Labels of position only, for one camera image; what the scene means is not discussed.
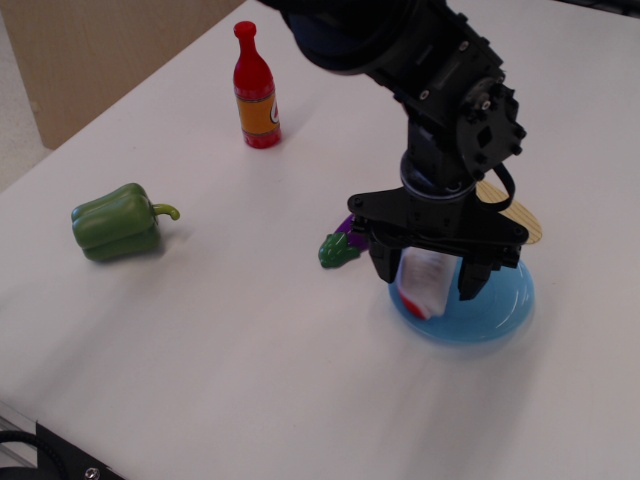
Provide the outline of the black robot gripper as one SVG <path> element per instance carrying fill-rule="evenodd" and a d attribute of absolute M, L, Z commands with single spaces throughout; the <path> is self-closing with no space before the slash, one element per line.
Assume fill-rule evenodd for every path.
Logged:
<path fill-rule="evenodd" d="M 368 238 L 378 276 L 393 283 L 407 247 L 461 257 L 459 299 L 469 301 L 493 272 L 515 267 L 528 231 L 500 214 L 514 200 L 515 182 L 502 165 L 494 172 L 508 195 L 494 205 L 478 198 L 475 177 L 441 190 L 407 162 L 401 164 L 401 187 L 351 196 L 353 231 Z"/>

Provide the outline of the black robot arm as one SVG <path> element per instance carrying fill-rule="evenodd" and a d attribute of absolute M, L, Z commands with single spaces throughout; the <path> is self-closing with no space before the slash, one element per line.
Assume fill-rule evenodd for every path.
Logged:
<path fill-rule="evenodd" d="M 508 196 L 505 161 L 525 137 L 502 62 L 467 18 L 443 1 L 276 1 L 301 53 L 340 75 L 387 88 L 408 117 L 402 184 L 360 193 L 348 207 L 378 276 L 392 282 L 408 247 L 459 257 L 458 291 L 475 298 L 491 274 L 515 267 L 527 229 L 490 204 L 478 183 L 493 172 Z"/>

